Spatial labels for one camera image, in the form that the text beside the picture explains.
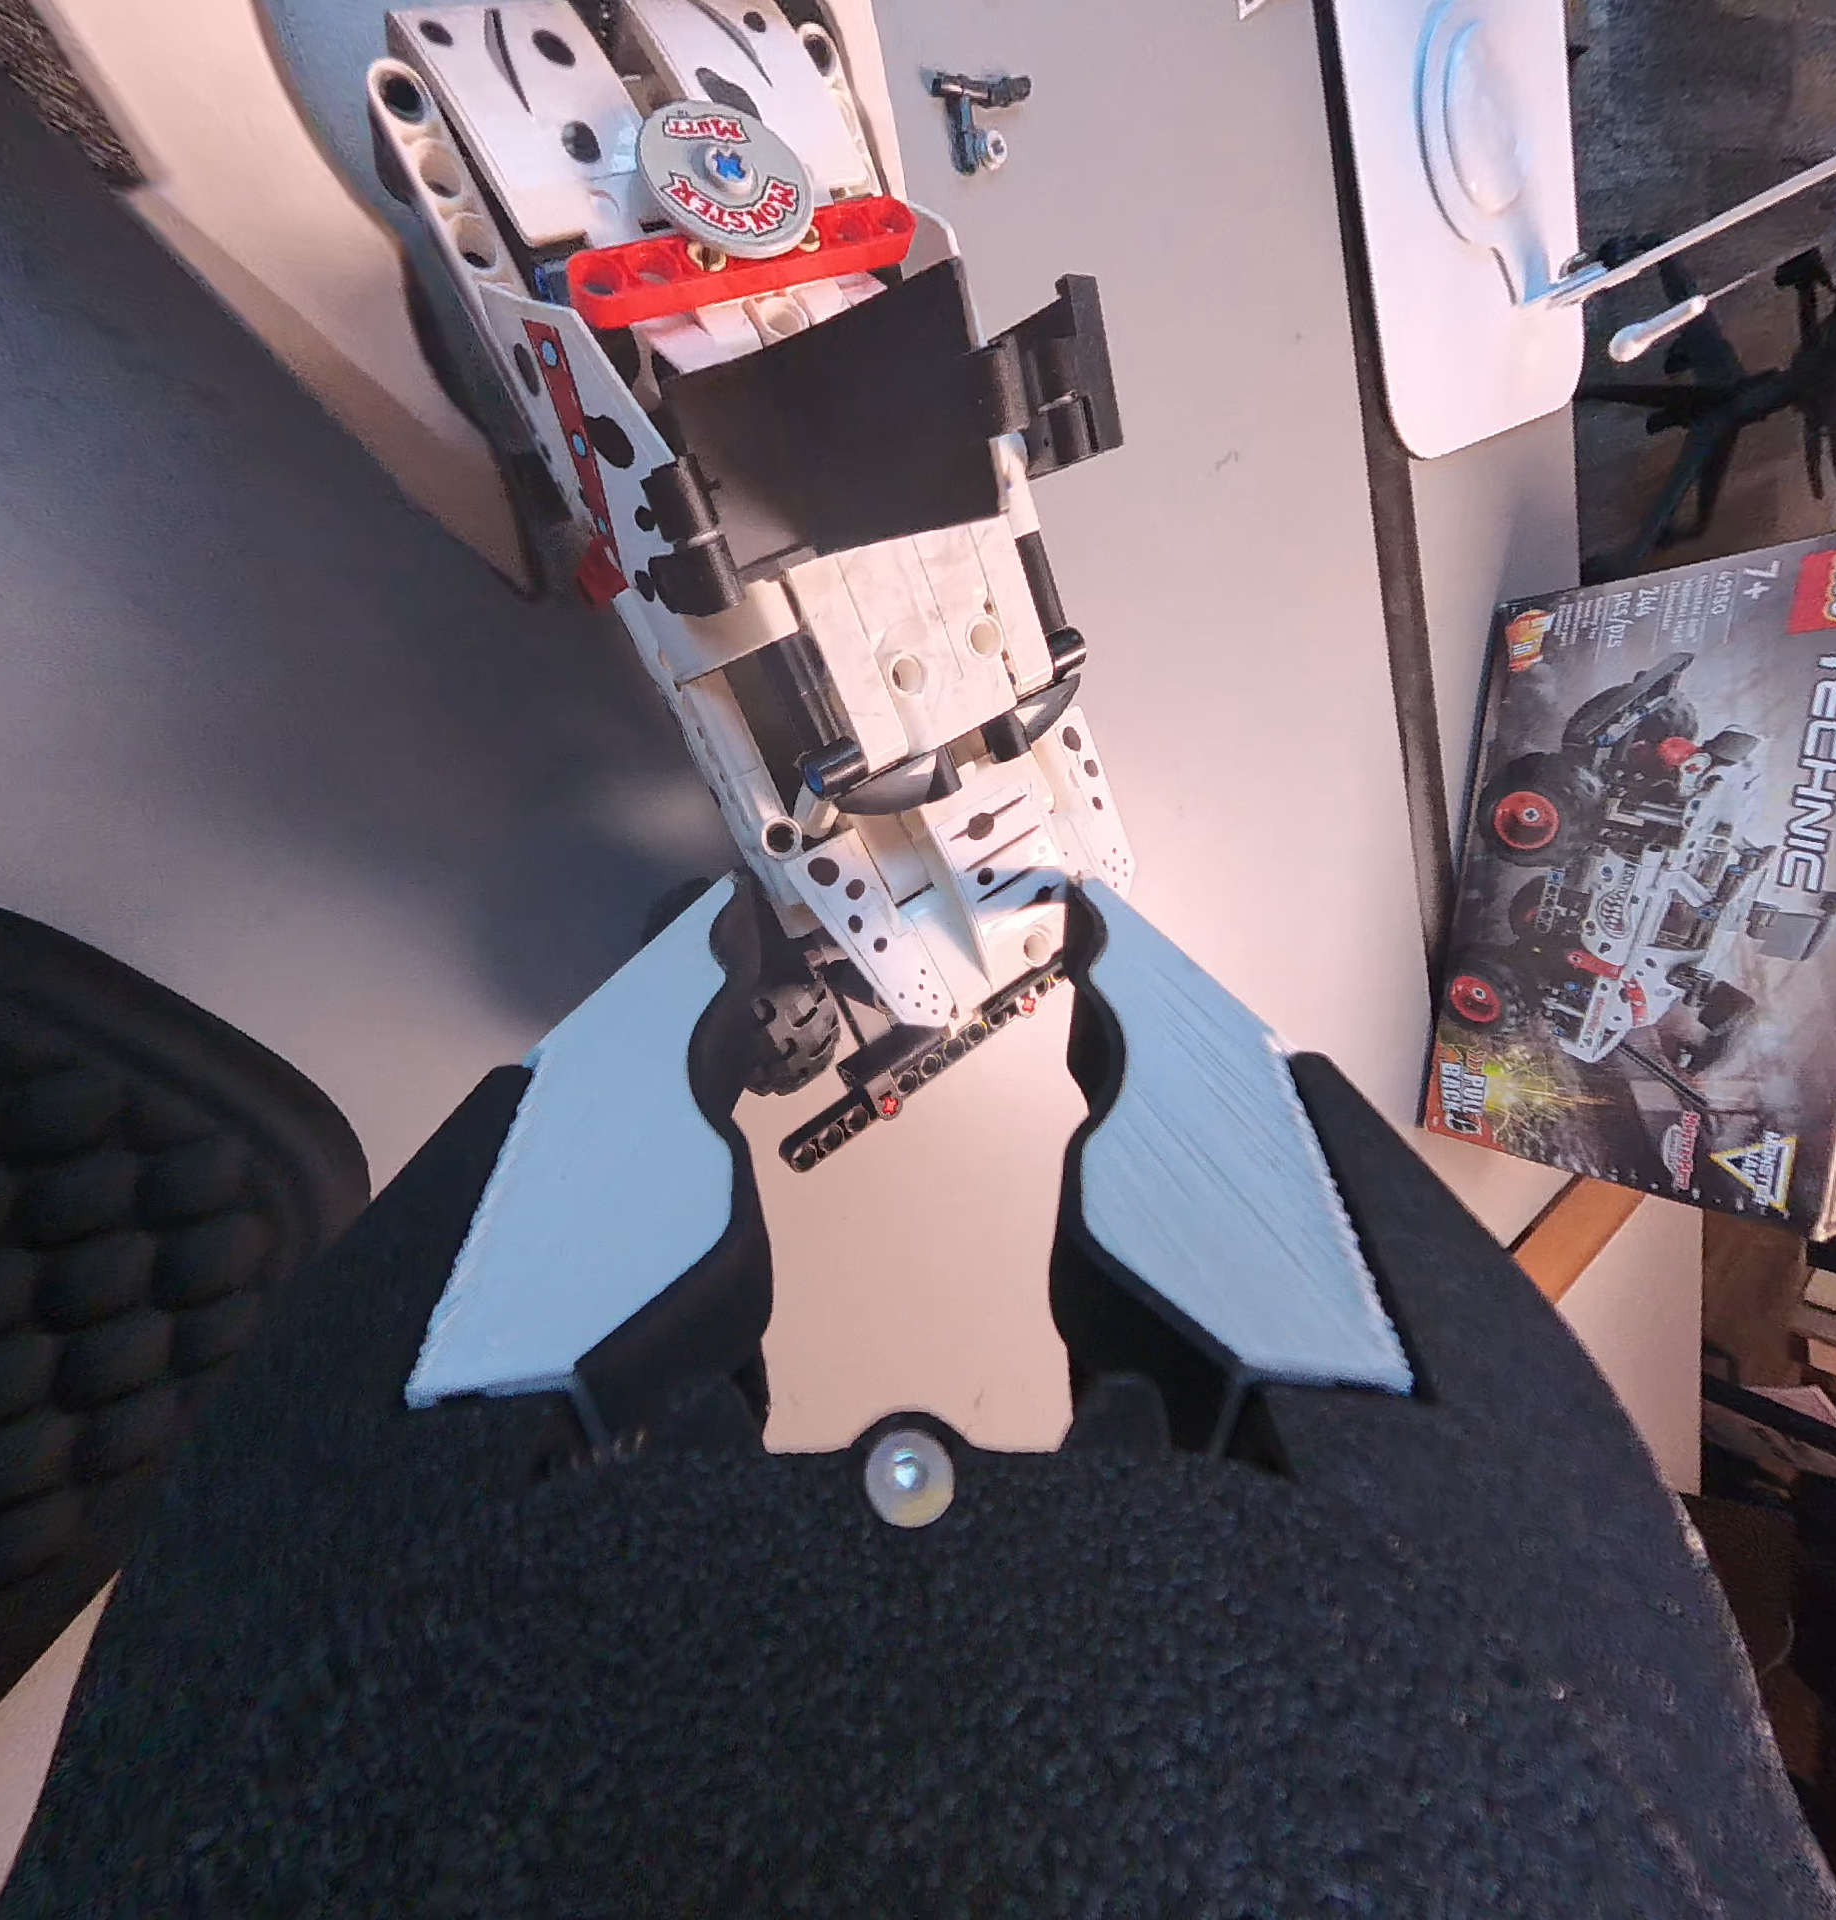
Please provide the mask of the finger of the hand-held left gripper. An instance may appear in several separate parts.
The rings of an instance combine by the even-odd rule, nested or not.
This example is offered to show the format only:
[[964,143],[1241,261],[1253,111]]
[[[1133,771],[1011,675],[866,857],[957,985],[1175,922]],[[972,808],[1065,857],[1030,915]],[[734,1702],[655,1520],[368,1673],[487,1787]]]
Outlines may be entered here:
[[144,173],[134,212],[394,478],[538,593],[483,433],[410,317],[402,247],[335,164],[250,1],[51,1],[48,23]]

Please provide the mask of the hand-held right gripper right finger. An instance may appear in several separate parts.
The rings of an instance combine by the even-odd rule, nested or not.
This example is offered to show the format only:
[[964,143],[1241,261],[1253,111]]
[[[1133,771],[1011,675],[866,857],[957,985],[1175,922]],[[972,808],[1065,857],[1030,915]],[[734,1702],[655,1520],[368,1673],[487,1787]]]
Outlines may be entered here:
[[1087,1115],[1055,1230],[1076,1372],[1414,1390],[1290,1054],[1119,893],[1069,899],[1069,1072]]

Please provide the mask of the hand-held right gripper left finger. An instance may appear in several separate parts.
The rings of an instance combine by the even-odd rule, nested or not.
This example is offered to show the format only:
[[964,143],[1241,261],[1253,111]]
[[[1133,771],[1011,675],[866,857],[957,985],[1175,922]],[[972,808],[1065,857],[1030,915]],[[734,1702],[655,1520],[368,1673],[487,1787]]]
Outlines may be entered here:
[[764,1220],[734,1108],[761,960],[754,887],[721,878],[531,1049],[410,1408],[659,1410],[758,1360]]

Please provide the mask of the black lego wheel red hub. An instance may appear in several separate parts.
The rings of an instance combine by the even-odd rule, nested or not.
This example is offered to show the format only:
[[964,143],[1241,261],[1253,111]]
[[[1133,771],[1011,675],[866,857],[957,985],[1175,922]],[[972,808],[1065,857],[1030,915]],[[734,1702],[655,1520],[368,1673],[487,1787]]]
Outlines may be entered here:
[[748,895],[758,929],[758,977],[752,991],[752,1051],[746,1089],[790,1095],[833,1064],[843,1018],[822,975],[800,940],[784,932],[770,899]]

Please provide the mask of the white lego truck model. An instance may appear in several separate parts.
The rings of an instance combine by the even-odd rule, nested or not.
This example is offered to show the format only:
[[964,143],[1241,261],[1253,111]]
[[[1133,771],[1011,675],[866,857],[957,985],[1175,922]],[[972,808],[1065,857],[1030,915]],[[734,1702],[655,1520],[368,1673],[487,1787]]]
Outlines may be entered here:
[[1123,443],[1098,282],[980,322],[867,102],[867,4],[384,34],[375,164],[437,255],[441,380],[835,1000],[843,1091],[780,1144],[813,1170],[1049,996],[1072,881],[1136,875],[1030,497]]

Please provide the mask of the lego set box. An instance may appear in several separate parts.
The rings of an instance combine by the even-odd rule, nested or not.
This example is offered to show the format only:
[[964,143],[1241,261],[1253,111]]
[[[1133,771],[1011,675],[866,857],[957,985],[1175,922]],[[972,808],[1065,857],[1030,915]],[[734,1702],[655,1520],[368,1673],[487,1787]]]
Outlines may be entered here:
[[1836,1235],[1836,532],[1495,610],[1423,1122]]

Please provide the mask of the white plastic stand base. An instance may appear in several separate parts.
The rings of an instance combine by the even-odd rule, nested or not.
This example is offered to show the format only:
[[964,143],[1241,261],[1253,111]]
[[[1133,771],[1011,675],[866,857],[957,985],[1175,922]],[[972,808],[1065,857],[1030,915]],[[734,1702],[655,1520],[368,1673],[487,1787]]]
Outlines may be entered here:
[[1576,389],[1583,317],[1562,1],[1336,1],[1386,407],[1417,458]]

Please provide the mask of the thin metal rod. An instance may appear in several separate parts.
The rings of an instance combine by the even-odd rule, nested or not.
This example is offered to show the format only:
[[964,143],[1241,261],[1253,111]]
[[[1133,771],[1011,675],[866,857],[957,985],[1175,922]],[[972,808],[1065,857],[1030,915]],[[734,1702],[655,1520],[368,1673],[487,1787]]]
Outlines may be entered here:
[[1540,291],[1527,293],[1523,300],[1517,302],[1514,309],[1525,311],[1525,312],[1530,312],[1530,311],[1537,312],[1537,311],[1570,306],[1581,300],[1597,298],[1605,290],[1616,286],[1616,284],[1627,284],[1632,279],[1646,276],[1648,272],[1657,270],[1659,265],[1673,260],[1675,255],[1689,252],[1689,251],[1719,237],[1723,232],[1739,226],[1739,224],[1748,222],[1750,219],[1755,219],[1767,209],[1780,208],[1800,195],[1809,195],[1829,179],[1836,179],[1836,157],[1829,157],[1813,166],[1802,170],[1797,176],[1782,179],[1780,185],[1776,185],[1758,195],[1752,195],[1747,201],[1739,201],[1739,203],[1701,221],[1697,226],[1689,226],[1689,230],[1671,235],[1669,240],[1652,244],[1648,251],[1620,261],[1616,268],[1603,265],[1603,261],[1591,255],[1583,261],[1583,265],[1560,276],[1553,284],[1549,284]]

